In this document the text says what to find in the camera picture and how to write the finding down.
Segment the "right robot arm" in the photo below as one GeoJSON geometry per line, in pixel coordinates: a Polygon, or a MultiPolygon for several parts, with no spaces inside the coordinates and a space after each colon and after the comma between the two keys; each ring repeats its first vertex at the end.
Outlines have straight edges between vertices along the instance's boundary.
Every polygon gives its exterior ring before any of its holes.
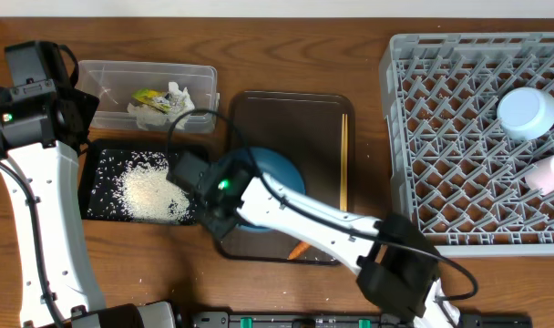
{"type": "Polygon", "coordinates": [[[442,290],[440,254],[406,218],[384,220],[338,210],[282,185],[246,160],[209,163],[189,153],[172,160],[168,180],[201,207],[217,239],[238,222],[268,228],[331,255],[365,297],[415,327],[456,327],[461,312],[442,290]]]}

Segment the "orange carrot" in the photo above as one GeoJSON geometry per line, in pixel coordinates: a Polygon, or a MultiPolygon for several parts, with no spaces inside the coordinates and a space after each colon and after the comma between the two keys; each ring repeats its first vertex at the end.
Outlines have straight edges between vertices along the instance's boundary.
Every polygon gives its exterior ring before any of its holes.
{"type": "Polygon", "coordinates": [[[307,242],[300,241],[288,255],[288,260],[295,260],[302,256],[306,251],[311,248],[311,245],[307,242]]]}

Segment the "light blue bowl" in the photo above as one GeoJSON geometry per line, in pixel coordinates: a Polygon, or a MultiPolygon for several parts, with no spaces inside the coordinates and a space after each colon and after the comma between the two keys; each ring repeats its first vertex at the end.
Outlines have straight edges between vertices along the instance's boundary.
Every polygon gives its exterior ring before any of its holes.
{"type": "Polygon", "coordinates": [[[554,97],[533,87],[516,88],[499,101],[497,118],[513,140],[539,138],[554,125],[554,97]]]}

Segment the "yellow green snack wrapper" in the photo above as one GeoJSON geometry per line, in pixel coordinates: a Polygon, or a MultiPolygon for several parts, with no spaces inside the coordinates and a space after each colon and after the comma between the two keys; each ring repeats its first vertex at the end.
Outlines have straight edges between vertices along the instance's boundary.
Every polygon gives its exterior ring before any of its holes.
{"type": "Polygon", "coordinates": [[[142,88],[134,92],[132,97],[139,103],[148,105],[159,112],[169,113],[171,111],[169,94],[167,92],[142,88]]]}

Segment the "white tissue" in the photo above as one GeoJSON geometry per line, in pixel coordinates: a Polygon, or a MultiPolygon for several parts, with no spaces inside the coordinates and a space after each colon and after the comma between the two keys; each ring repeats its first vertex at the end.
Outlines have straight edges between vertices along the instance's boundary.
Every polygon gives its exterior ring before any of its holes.
{"type": "Polygon", "coordinates": [[[161,92],[167,92],[169,94],[169,101],[171,104],[171,111],[169,113],[159,112],[148,105],[139,103],[134,98],[128,103],[127,112],[136,120],[139,128],[144,130],[150,128],[165,128],[178,116],[195,108],[188,89],[186,87],[180,89],[180,86],[174,81],[168,83],[167,91],[161,92]]]}

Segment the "dark blue plate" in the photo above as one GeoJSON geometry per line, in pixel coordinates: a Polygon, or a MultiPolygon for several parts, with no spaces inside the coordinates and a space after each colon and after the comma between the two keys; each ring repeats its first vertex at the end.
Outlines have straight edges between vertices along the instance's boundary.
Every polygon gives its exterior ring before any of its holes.
{"type": "MultiPolygon", "coordinates": [[[[301,172],[295,165],[280,153],[267,148],[251,147],[251,153],[255,157],[259,168],[272,175],[287,188],[298,193],[305,194],[306,188],[301,172]]],[[[232,159],[249,160],[245,149],[235,149],[219,159],[218,163],[224,163],[232,159]]],[[[247,232],[269,232],[271,229],[255,226],[249,223],[237,225],[237,228],[247,232]]]]}

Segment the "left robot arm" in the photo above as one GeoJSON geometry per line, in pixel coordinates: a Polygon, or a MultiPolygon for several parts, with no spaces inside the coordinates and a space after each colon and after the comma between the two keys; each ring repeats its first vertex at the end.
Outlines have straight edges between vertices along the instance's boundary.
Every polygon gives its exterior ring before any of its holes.
{"type": "Polygon", "coordinates": [[[78,157],[99,100],[76,88],[65,45],[5,49],[13,85],[0,87],[0,171],[12,203],[24,327],[173,327],[169,302],[107,307],[87,253],[78,157]]]}

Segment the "white cup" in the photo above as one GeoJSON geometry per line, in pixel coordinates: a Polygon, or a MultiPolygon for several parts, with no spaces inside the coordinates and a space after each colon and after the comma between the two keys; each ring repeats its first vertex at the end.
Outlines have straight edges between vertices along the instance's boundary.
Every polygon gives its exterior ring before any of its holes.
{"type": "Polygon", "coordinates": [[[543,196],[554,191],[554,155],[542,159],[535,164],[525,177],[531,190],[538,190],[543,196]]]}

